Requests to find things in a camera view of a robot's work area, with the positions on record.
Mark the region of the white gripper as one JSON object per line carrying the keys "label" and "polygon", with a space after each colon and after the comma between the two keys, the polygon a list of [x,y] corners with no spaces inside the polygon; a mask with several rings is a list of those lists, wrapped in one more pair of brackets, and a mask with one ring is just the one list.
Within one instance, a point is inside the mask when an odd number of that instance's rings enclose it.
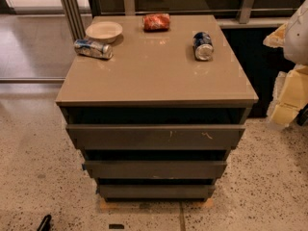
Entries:
{"label": "white gripper", "polygon": [[288,72],[278,100],[280,104],[269,106],[269,120],[277,125],[288,126],[299,110],[308,104],[307,65],[297,64]]}

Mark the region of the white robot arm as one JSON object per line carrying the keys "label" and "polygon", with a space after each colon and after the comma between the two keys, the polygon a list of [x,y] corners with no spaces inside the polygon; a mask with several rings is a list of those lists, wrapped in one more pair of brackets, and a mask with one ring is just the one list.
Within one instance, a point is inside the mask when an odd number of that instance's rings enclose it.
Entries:
{"label": "white robot arm", "polygon": [[284,57],[295,63],[286,75],[269,120],[288,126],[308,104],[308,0],[290,18],[284,38]]}

